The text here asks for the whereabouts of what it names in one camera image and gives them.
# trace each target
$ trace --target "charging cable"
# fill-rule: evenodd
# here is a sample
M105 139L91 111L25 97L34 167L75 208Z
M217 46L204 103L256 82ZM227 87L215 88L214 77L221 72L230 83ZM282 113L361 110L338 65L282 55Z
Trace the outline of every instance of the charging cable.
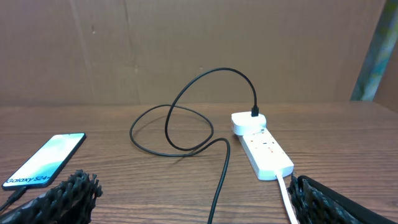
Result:
M216 205L217 205L217 199L218 199L218 196L219 196L219 194L220 194L220 192L221 192L221 188L222 188L222 186L223 186L223 182L224 182L225 175L226 175L226 170L227 170L227 168L228 168L229 156L230 156L230 154L231 154L231 146L229 145L228 140L225 139L225 138L218 138L218 139L215 139L215 140L211 141L210 143L208 143L206 146L203 146L204 144L206 144L206 143L211 139L211 137L213 137L213 134L214 134L214 127L213 127L213 124L211 123L211 121L210 121L208 118L206 118L204 115L200 114L199 112L194 111L194 110L191 110L191 109L189 109L189 108L182 107L182 106L177 106L176 104L177 104L177 101L180 99L180 97L183 95L183 93L184 93L194 82L196 82L199 78L204 77L204 76L207 75L207 74L210 74L210 73L213 73L213 72L217 72L217 71L230 71L230 72L234 72L234 73L237 73L238 75L242 76L242 77L247 81L247 83L250 85L250 87L251 87L251 89L252 89L252 91L253 91L253 96L254 96L254 106L252 107L252 110L251 110L251 116L253 116L253 117L254 117L254 116L258 116L258 115L259 115L259 108L258 108L258 106L257 106L256 91L255 91L255 89L254 89L254 87L253 87L253 84L250 82L250 80L249 80L245 75L243 75L243 73L241 73L241 72L239 72L239 71L237 71L237 70L235 70L235 69L233 69L233 68L216 68L216 69L212 69L212 70L210 70L210 71L207 71L207 72L202 73L201 75L195 77L190 83L188 83L188 84L184 87L184 89L181 90L181 92L177 95L177 97L174 99L174 102L173 102L171 105L159 105L159 106L155 106L155 107L153 107L153 108L151 108L151 109L145 111L143 114L141 114L141 115L133 122L133 124L131 125L131 128L130 128L130 139L131 139L131 141L132 141L138 148L142 149L143 151L149 152L149 153L151 153L151 154L155 154L155 155L157 155L157 156L165 156L165 157L190 157L190 156L194 156L194 155L196 155L196 154L201 153L202 151L204 151L205 149L207 149L209 146L211 146L212 144L214 144L214 143L216 143L216 142L218 142L218 141L224 141L224 142L225 142L225 144L226 144L226 157L225 157L224 167L223 167L223 171L222 171L222 173L221 173L220 181L218 182L218 186L217 186L217 189L216 189L216 193L215 193L214 198L213 198L213 203L211 204L210 214L209 214L208 221L207 221L208 224L212 223L212 221L213 221L213 216L214 216L214 212L215 212L215 210L216 210ZM168 141L169 144L170 144L171 146L173 146L175 149L178 149L178 150L180 150L180 151L191 151L191 152L186 153L186 154L167 154L167 153L162 153L162 152L156 152L156 151L147 149L147 148L145 148L144 146L141 146L141 145L138 144L138 142L136 142L136 140L134 139L134 137L133 137L133 135L132 135L132 130L133 130L134 126L137 124L137 122L138 122L145 114L147 114L148 112L150 112L150 111L152 111L152 110L154 110L154 109L156 109L156 108L163 107L163 106L169 106L169 107L170 107L169 113L167 114L167 117L166 117L165 126L164 126L164 133L165 133L165 135L166 135L167 141ZM176 107L176 108L183 109L183 110L191 111L191 112L193 112L193 113L195 113L195 114L201 116L201 117L202 117L203 119L205 119L205 120L207 121L207 123L209 124L210 129L211 129L211 134L210 134L203 142L201 142L201 143L200 143L199 145L197 145L197 146L193 146L193 147L188 148L188 149L176 146L176 145L170 140L170 138L169 138L169 133L168 133L168 130L167 130L167 127L169 126L170 116L171 116L172 111L173 111L173 109L174 109L175 107Z
M26 187L21 187L21 188L17 189L16 191L14 191L14 193L12 193L10 195L10 197L8 197L6 203L1 205L0 212L5 210L8 206L13 204L14 202L18 201L23 196L23 194L26 192L26 190L27 190Z
M294 215L294 212L293 212L292 204L290 204L289 196L287 195L284 178L282 177L282 174L280 173L280 171L276 172L276 178L278 179L280 192L282 194L282 199L285 204L287 216L289 216L289 220L290 220L291 224L298 224L296 216Z

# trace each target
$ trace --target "power strip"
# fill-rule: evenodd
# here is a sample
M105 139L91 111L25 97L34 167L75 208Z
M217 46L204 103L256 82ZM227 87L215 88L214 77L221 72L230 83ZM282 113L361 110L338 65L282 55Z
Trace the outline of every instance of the power strip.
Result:
M267 130L263 114L252 116L250 112L231 115L232 130L238 136L251 166L259 180L278 180L287 215L297 224L283 177L293 172L293 162Z
M293 162L266 128L239 140L259 180L276 180L276 171L282 177L293 172Z

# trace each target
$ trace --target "cardboard wall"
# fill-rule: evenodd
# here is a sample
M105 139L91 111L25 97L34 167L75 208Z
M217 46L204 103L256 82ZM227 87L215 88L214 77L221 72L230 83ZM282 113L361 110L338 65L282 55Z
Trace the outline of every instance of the cardboard wall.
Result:
M394 47L374 101L398 112L398 45Z
M0 105L170 103L233 67L260 102L349 100L384 1L0 1ZM182 102L251 101L220 72Z

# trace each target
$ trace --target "black plastic object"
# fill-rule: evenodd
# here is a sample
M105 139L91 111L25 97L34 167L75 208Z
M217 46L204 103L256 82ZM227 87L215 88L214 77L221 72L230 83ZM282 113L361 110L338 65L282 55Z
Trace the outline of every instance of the black plastic object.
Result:
M86 224L102 195L96 175L78 170L67 181L0 216L1 224Z
M288 191L301 224L396 224L307 176L292 175Z

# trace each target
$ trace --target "smartphone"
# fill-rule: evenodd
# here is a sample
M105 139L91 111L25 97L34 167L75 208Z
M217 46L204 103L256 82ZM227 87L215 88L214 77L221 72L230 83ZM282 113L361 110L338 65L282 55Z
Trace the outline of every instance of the smartphone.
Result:
M41 188L50 185L72 155L86 139L85 133L57 134L52 136L5 183L4 190L19 187Z

